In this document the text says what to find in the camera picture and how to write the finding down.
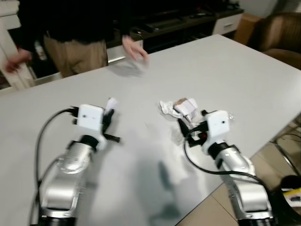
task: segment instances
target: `metal chair leg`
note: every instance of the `metal chair leg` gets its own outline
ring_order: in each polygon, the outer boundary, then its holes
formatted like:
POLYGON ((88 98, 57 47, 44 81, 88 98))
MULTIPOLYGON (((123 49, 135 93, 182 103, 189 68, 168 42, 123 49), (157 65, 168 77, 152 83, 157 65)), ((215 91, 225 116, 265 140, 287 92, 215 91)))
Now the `metal chair leg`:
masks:
POLYGON ((284 160, 287 162, 287 164, 293 169, 293 171, 295 172, 295 174, 297 176, 301 176, 300 172, 298 171, 298 169, 294 166, 293 162, 290 160, 290 157, 286 154, 285 150, 277 143, 277 141, 273 141, 272 142, 276 148, 278 149, 278 151, 282 154, 282 157, 284 158, 284 160))
POLYGON ((294 126, 294 127, 291 127, 291 128, 290 128, 287 132, 285 132, 284 134, 281 134, 280 136, 277 136, 276 139, 282 138, 282 137, 284 137, 285 135, 294 132, 294 131, 297 130, 299 127, 300 127, 299 125, 296 125, 296 126, 294 126))

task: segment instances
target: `robotic arm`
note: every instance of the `robotic arm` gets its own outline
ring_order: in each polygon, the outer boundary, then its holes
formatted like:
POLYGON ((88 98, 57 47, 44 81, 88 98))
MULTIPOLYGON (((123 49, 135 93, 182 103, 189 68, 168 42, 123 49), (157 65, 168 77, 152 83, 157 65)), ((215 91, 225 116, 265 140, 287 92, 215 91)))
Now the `robotic arm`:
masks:
POLYGON ((230 130, 228 113, 202 111, 202 115, 205 120, 191 130, 183 120, 178 120, 185 136, 184 150, 187 158, 200 170, 221 175, 228 187, 240 226, 275 226, 267 189, 256 178, 254 165, 237 147, 229 146, 224 140, 230 130), (190 147, 201 145, 203 153, 213 158, 219 171, 209 171, 192 162, 186 153, 186 141, 190 147))
POLYGON ((76 137, 55 165, 55 175, 46 185, 39 207, 37 226, 74 226, 80 199, 86 186, 97 152, 107 146, 107 140, 119 142, 119 137, 105 134, 114 110, 109 112, 93 105, 72 109, 77 117, 76 137))

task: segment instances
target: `black shirt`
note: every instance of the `black shirt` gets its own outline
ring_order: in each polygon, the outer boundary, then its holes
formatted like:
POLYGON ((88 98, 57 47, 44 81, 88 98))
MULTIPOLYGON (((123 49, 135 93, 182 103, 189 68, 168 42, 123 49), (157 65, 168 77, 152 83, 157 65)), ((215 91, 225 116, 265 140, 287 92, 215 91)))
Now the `black shirt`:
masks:
POLYGON ((22 48, 33 51, 39 34, 58 41, 103 40, 119 19, 121 35, 129 34, 129 0, 19 0, 22 48))

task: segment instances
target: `person's arm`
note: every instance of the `person's arm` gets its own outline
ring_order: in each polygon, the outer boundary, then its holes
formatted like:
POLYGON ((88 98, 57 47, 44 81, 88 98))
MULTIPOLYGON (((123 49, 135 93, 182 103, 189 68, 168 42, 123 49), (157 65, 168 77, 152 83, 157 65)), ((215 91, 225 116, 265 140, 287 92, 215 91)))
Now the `person's arm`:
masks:
POLYGON ((120 1, 120 32, 122 36, 122 45, 125 51, 134 59, 137 60, 137 55, 141 55, 145 62, 148 61, 147 52, 136 45, 130 36, 130 21, 131 21, 131 2, 130 0, 120 1))
POLYGON ((4 65, 7 72, 15 72, 20 64, 31 60, 34 51, 34 41, 39 33, 39 18, 36 10, 39 10, 32 0, 19 0, 18 17, 21 23, 20 34, 17 45, 20 46, 19 52, 8 58, 4 65))

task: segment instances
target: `khaki pants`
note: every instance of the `khaki pants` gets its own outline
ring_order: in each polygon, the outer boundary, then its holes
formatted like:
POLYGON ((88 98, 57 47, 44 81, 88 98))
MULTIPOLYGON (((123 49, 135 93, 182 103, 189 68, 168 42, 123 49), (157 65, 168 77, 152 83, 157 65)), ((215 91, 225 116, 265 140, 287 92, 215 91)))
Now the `khaki pants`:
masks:
POLYGON ((85 45, 75 40, 59 42, 45 36, 44 42, 47 52, 64 78, 108 65, 104 40, 85 45))

